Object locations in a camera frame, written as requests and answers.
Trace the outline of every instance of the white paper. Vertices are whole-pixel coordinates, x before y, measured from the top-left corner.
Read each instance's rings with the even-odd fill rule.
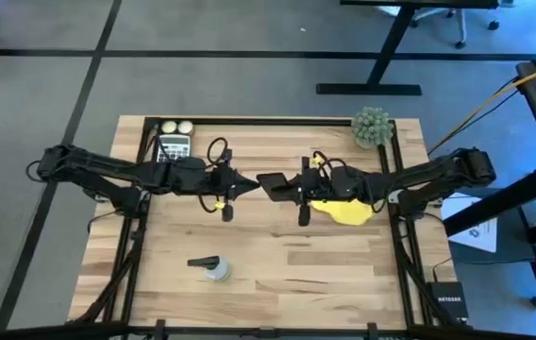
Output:
[[[444,200],[442,216],[443,218],[452,216],[478,201],[480,201],[478,197],[453,194]],[[456,235],[452,235],[448,240],[494,253],[496,252],[496,217]]]

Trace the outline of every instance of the yellow cable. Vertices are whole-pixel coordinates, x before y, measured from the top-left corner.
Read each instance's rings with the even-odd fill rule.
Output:
[[[520,80],[517,80],[511,84],[509,84],[508,86],[504,87],[503,89],[501,89],[499,92],[493,94],[490,98],[488,98],[482,105],[478,106],[477,109],[475,109],[473,112],[469,113],[465,119],[463,119],[462,122],[460,122],[455,128],[453,128],[452,130],[450,130],[450,132],[448,132],[446,134],[446,136],[444,136],[444,138],[442,138],[437,144],[435,144],[434,146],[432,146],[428,152],[431,152],[433,150],[435,150],[437,147],[439,147],[440,145],[444,144],[446,142],[446,140],[448,138],[450,138],[450,136],[452,134],[455,133],[455,131],[457,131],[459,128],[462,128],[465,124],[467,124],[467,122],[469,122],[469,120],[471,120],[472,118],[474,118],[474,116],[476,116],[476,114],[478,114],[482,109],[484,109],[484,107],[486,107],[488,104],[490,104],[491,102],[493,102],[493,100],[497,99],[501,94],[504,94],[505,92],[511,90],[511,89],[514,89],[522,84],[524,84],[525,82],[527,81],[531,81],[532,79],[534,79],[536,77],[536,72],[533,73],[532,75],[530,76],[526,76],[526,77],[523,77],[521,78]]]

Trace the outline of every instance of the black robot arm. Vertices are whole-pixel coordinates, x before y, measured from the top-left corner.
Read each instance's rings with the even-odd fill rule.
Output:
[[[195,157],[134,163],[73,145],[56,145],[45,150],[37,174],[41,181],[72,182],[82,187],[88,196],[104,197],[118,213],[128,217],[140,215],[140,203],[148,194],[222,196],[226,204],[223,220],[229,221],[233,212],[228,201],[260,187],[230,168],[231,155],[231,150],[225,149],[221,159],[209,166]],[[105,178],[125,180],[134,186],[121,187]]]
[[[300,205],[300,226],[310,221],[310,200],[357,199],[378,212],[380,209],[374,205],[388,199],[399,205],[402,217],[420,218],[429,201],[448,197],[461,187],[486,186],[496,178],[488,155],[475,148],[459,149],[391,174],[367,173],[348,166],[343,160],[328,159],[321,152],[313,156],[318,157],[319,165],[310,167],[310,159],[302,158],[302,173],[292,179],[287,180],[282,173],[257,176],[273,201],[293,201]],[[421,188],[410,188],[425,183]]]

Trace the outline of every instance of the small bottle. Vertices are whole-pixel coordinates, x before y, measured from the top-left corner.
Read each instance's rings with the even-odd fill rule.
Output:
[[[205,268],[205,276],[215,281],[225,281],[230,275],[230,266],[222,256],[188,260],[188,266]]]
[[[161,125],[161,132],[163,133],[175,133],[177,130],[177,123],[174,121],[165,121]]]

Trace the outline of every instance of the black floor stripe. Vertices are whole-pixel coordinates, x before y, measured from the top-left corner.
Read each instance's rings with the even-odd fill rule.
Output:
[[[79,122],[81,121],[83,111],[86,108],[86,103],[88,101],[88,97],[90,96],[90,91],[92,90],[92,85],[94,83],[94,79],[96,78],[98,67],[100,66],[102,52],[107,47],[110,32],[115,24],[121,2],[122,0],[113,0],[109,17],[107,18],[105,27],[103,28],[98,45],[94,50],[93,58],[90,63],[90,67],[88,68],[88,73],[86,74],[81,91],[79,92],[79,97],[75,102],[75,107],[65,130],[64,137],[62,138],[62,142],[64,144],[72,143],[73,139],[75,138],[75,133],[79,126]],[[23,288],[27,271],[35,254],[35,248],[40,241],[43,225],[48,213],[50,212],[50,206],[54,199],[57,186],[58,185],[55,182],[50,182],[46,185],[42,192],[42,199],[38,209],[35,212],[35,216],[31,223],[31,228],[26,236],[23,251],[21,252],[19,261],[16,265],[14,273],[12,274],[12,278],[10,279],[8,289],[4,294],[4,299],[0,305],[0,331],[4,331],[8,327],[8,323],[12,318],[12,313],[16,307],[18,297],[21,294],[21,289]]]
[[[0,49],[0,57],[93,57],[93,50]],[[240,58],[240,59],[317,59],[375,60],[378,52],[328,51],[220,51],[220,50],[107,50],[106,58]],[[394,60],[526,61],[536,53],[396,53]]]
[[[85,49],[8,49],[0,48],[0,57],[93,57],[93,50]]]
[[[318,59],[375,60],[378,52],[322,51],[168,51],[168,50],[108,50],[106,58],[241,58],[241,59]],[[459,61],[527,61],[536,54],[462,54],[462,53],[396,53],[394,60],[459,60]]]

